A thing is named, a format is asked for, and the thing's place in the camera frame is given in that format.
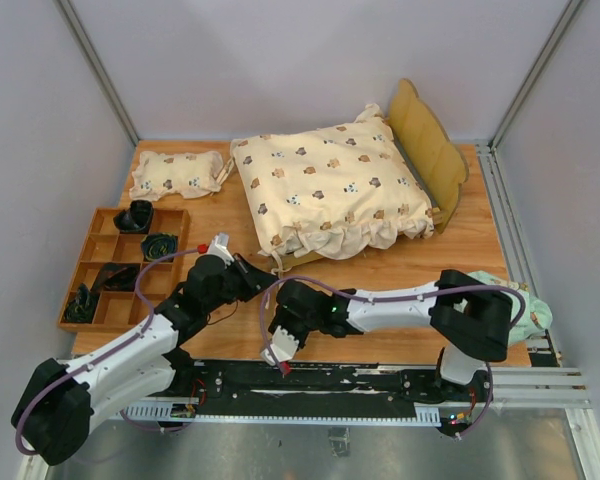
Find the cable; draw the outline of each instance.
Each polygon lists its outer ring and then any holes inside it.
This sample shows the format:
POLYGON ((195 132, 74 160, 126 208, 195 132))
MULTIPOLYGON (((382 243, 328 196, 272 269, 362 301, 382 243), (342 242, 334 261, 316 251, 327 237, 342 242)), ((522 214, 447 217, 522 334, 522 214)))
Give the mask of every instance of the cable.
POLYGON ((452 425, 460 423, 460 421, 465 418, 468 419, 473 413, 473 409, 476 408, 476 403, 478 403, 478 399, 476 398, 476 391, 473 389, 473 387, 469 387, 469 394, 471 395, 471 406, 469 407, 469 410, 460 412, 457 415, 451 415, 449 417, 449 420, 451 420, 452 425))
MULTIPOLYGON (((44 399, 44 397, 46 397, 49 394, 49 392, 51 392, 54 389, 58 388, 63 383, 71 380, 73 377, 75 377, 77 375, 80 375, 81 373, 86 372, 88 368, 91 368, 92 366, 96 366, 96 365, 104 362, 107 358, 109 358, 112 355, 118 353, 120 350, 128 347, 133 342, 135 342, 138 338, 140 338, 140 336, 143 335, 147 331, 147 329, 151 326, 151 324, 153 323, 153 316, 155 314, 155 309, 154 309, 153 303, 151 303, 147 299, 147 297, 145 297, 142 294, 142 292, 140 291, 140 284, 141 284, 142 279, 144 278, 145 274, 150 269, 152 269, 153 267, 155 267, 157 264, 159 264, 161 262, 164 262, 165 260, 169 260, 169 259, 175 258, 175 257, 180 257, 180 256, 183 256, 183 255, 188 255, 190 253, 199 253, 201 247, 203 247, 203 246, 200 245, 200 246, 198 246, 196 248, 192 248, 190 250, 183 250, 181 252, 172 253, 171 255, 165 255, 162 258, 154 260, 153 262, 151 262, 149 265, 147 265, 145 268, 142 269, 142 271, 138 274, 138 278, 136 278, 136 284, 135 284, 134 292, 135 292, 136 296, 142 301, 142 303, 144 303, 147 306, 147 308, 149 310, 149 315, 147 316, 146 322, 144 323, 144 325, 142 326, 142 328, 140 329, 139 332, 136 332, 134 335, 132 335, 131 337, 129 337, 125 341, 119 343, 118 345, 112 347, 111 350, 106 351, 105 353, 103 353, 99 357, 94 358, 91 361, 91 363, 82 365, 82 366, 76 368, 75 370, 73 370, 72 372, 67 372, 65 375, 63 375, 59 379, 55 380, 54 382, 51 382, 49 385, 47 385, 45 388, 43 388, 33 398, 33 400, 31 400, 31 402, 29 403, 29 405, 27 405, 25 407, 24 411, 22 412, 22 415, 20 416, 20 419, 18 420, 18 424, 16 426, 16 448, 18 449, 18 451, 20 453, 22 453, 23 455, 29 455, 29 456, 31 456, 31 455, 37 455, 37 452, 35 450, 30 450, 29 448, 27 448, 24 445, 24 442, 22 441, 22 433, 24 431, 24 425, 27 422, 27 420, 29 419, 29 416, 31 415, 31 412, 33 412, 33 409, 36 408, 36 406, 42 401, 42 399, 44 399)), ((123 414, 123 412, 121 412, 121 415, 122 415, 122 418, 124 418, 126 416, 126 414, 123 414)))
MULTIPOLYGON (((271 296, 271 292, 273 291, 273 289, 276 288, 278 285, 281 285, 282 283, 287 282, 289 280, 302 280, 302 281, 305 281, 308 283, 313 283, 314 285, 317 285, 318 287, 321 287, 321 288, 327 290, 328 292, 333 293, 334 295, 339 295, 343 298, 346 298, 349 300, 354 300, 356 302, 371 303, 371 301, 367 297, 362 297, 359 295, 352 295, 349 293, 342 292, 342 291, 340 291, 336 288, 333 288, 325 283, 322 283, 319 280, 315 280, 311 277, 306 277, 304 275, 290 275, 288 277, 280 278, 280 279, 276 280, 275 282, 273 282, 273 284, 271 284, 271 286, 264 291, 264 295, 262 295, 262 300, 260 301, 260 333, 262 334, 262 339, 264 340, 264 344, 265 344, 265 347, 267 348, 267 351, 269 352, 269 355, 271 355, 271 358, 273 359, 274 363, 276 364, 276 367, 278 367, 278 369, 280 370, 282 375, 286 375, 287 373, 289 373, 290 369, 288 367, 287 368, 283 367, 283 365, 280 363, 280 361, 276 357, 275 353, 273 353, 273 349, 271 348, 271 341, 269 340, 269 337, 267 335, 267 328, 265 325, 265 310, 266 310, 266 306, 269 302, 269 298, 271 296)), ((401 296, 397 296, 397 297, 378 297, 378 298, 374 298, 373 302, 374 303, 408 302, 408 301, 431 298, 431 297, 441 297, 444 295, 455 295, 458 293, 485 292, 485 291, 496 291, 496 292, 508 293, 518 299, 518 301, 520 302, 520 307, 518 308, 518 311, 516 312, 515 316, 511 320, 511 323, 509 323, 509 330, 511 330, 522 318, 522 314, 524 313, 526 302, 520 292, 518 292, 517 290, 514 290, 513 288, 504 287, 502 285, 470 285, 470 286, 465 286, 465 287, 445 288, 442 290, 436 290, 436 291, 426 292, 426 293, 422 293, 422 294, 401 295, 401 296)), ((487 398, 485 400, 484 407, 482 408, 482 411, 480 412, 480 414, 478 414, 476 419, 471 423, 471 425, 469 425, 464 430, 464 432, 462 432, 462 434, 460 434, 460 438, 463 438, 467 433, 474 430, 475 427, 482 421, 485 414, 487 413, 487 410, 489 409, 489 405, 491 405, 491 402, 493 400, 493 373, 491 371, 491 365, 489 365, 489 362, 485 362, 485 366, 487 368, 487 379, 489 382, 489 391, 487 392, 487 398)))
POLYGON ((202 392, 202 398, 200 398, 200 403, 198 404, 198 407, 201 407, 207 400, 207 386, 199 378, 196 378, 196 382, 198 382, 200 385, 202 385, 202 388, 204 388, 204 392, 202 392))
POLYGON ((214 321, 214 322, 209 322, 207 321, 207 326, 210 327, 211 325, 217 325, 218 323, 222 322, 223 320, 226 320, 227 318, 231 318, 233 317, 233 315, 238 311, 238 301, 236 300, 236 306, 233 309, 233 312, 231 312, 229 315, 225 315, 224 317, 214 321))

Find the green cloth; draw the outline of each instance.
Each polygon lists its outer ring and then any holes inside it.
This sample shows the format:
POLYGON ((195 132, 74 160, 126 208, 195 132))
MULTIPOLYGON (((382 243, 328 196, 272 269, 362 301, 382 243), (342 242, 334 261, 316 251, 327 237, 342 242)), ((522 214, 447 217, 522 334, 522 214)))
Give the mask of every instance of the green cloth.
MULTIPOLYGON (((507 282, 506 280, 502 280, 501 278, 495 277, 490 273, 483 271, 471 272, 469 276, 484 283, 485 285, 502 285, 503 287, 513 288, 514 290, 520 292, 524 297, 524 314, 516 326, 513 327, 509 332, 509 345, 526 340, 532 335, 544 333, 544 331, 551 325, 553 316, 551 315, 549 306, 539 298, 531 295, 529 293, 529 287, 525 283, 507 282)), ((505 293, 505 295, 508 295, 513 301, 513 305, 511 307, 511 317, 513 318, 513 316, 518 312, 518 308, 520 308, 520 302, 513 295, 508 293, 505 293)), ((463 304, 459 305, 458 309, 460 311, 464 310, 465 305, 466 302, 463 302, 463 304)))

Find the printed pillowcase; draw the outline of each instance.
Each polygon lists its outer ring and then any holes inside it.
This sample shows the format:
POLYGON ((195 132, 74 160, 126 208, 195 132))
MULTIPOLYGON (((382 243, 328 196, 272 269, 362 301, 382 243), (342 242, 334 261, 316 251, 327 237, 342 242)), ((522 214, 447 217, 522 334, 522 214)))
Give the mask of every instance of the printed pillowcase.
POLYGON ((231 157, 265 255, 341 260, 433 234, 431 202, 377 105, 353 123, 234 140, 231 157))
POLYGON ((219 192, 222 155, 218 152, 166 154, 142 152, 140 162, 131 176, 132 200, 156 201, 165 195, 179 193, 184 198, 196 198, 219 192))

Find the wooden table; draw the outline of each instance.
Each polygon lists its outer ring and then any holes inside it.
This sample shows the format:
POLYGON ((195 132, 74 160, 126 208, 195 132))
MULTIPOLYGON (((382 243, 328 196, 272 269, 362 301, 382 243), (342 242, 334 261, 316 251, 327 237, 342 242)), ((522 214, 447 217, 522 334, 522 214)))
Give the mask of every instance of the wooden table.
MULTIPOLYGON (((427 240, 398 239, 388 250, 367 248, 349 260, 319 260, 293 269, 293 273, 308 275, 337 288, 357 287, 365 290, 408 288, 435 280, 440 270, 455 268, 465 272, 486 270, 506 278, 507 270, 500 250, 498 235, 491 216, 489 200, 475 149, 462 146, 470 168, 469 181, 464 185, 460 206, 444 234, 427 240)), ((138 164, 140 152, 200 153, 217 150, 228 157, 227 142, 142 141, 131 166, 138 164)), ((120 206, 128 206, 131 174, 120 198, 120 206)), ((191 215, 188 248, 208 243, 218 232, 230 235, 229 248, 253 265, 269 269, 269 259, 257 254, 260 250, 253 220, 247 205, 242 182, 234 171, 218 194, 184 200, 170 195, 155 202, 161 208, 184 208, 191 215)), ((195 262, 192 255, 184 260, 182 278, 195 262)), ((241 303, 231 318, 205 328, 183 348, 194 358, 258 359, 262 338, 258 327, 259 301, 241 303)), ((225 306, 212 315, 221 318, 231 312, 225 306)), ((113 334, 79 333, 73 347, 76 354, 87 353, 115 338, 113 334)), ((401 364, 434 364, 446 340, 431 328, 396 329, 372 332, 360 336, 335 339, 312 334, 297 360, 324 362, 383 362, 401 364)), ((524 344, 509 350, 508 365, 529 366, 524 344)))

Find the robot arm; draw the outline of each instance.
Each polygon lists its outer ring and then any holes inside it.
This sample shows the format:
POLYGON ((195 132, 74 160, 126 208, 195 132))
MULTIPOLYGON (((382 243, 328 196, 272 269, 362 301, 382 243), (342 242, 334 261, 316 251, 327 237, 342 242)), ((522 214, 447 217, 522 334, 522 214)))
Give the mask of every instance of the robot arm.
MULTIPOLYGON (((343 290, 367 299, 361 302, 290 280, 276 296, 276 313, 269 327, 271 350, 279 362, 285 362, 293 359, 309 333, 316 330, 341 338, 382 328, 431 326, 451 342, 442 355, 441 377, 467 385, 484 362, 506 359, 511 320, 511 299, 500 292, 471 291, 477 285, 483 284, 456 270, 445 270, 437 282, 406 290, 343 290), (467 291, 433 296, 457 287, 467 291), (411 299, 387 301, 398 297, 411 299)), ((275 363, 269 349, 261 356, 267 363, 275 363)))
POLYGON ((24 421, 23 437, 49 465, 73 455, 104 420, 130 403, 181 381, 179 370, 191 359, 179 348, 207 325, 224 304, 247 302, 276 277, 231 256, 228 236, 214 238, 207 254, 189 270, 186 282, 155 308, 149 318, 100 349, 68 362, 48 359, 34 371, 11 423, 51 384, 75 373, 49 391, 24 421))

